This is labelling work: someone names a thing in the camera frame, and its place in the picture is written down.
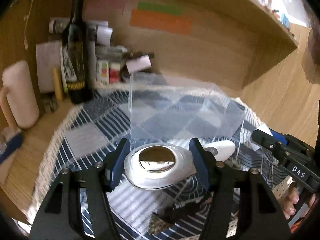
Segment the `person's right hand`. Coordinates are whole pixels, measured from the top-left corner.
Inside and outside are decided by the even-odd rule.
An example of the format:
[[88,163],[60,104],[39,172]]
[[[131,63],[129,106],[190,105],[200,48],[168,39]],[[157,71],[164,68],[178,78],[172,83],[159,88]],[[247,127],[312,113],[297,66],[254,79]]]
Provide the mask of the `person's right hand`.
[[[297,183],[291,183],[284,198],[280,201],[281,209],[286,219],[289,219],[296,213],[295,205],[299,201],[299,194],[297,192]],[[308,208],[301,215],[301,218],[305,217],[313,206],[314,202],[317,200],[317,195],[313,194],[308,200]]]

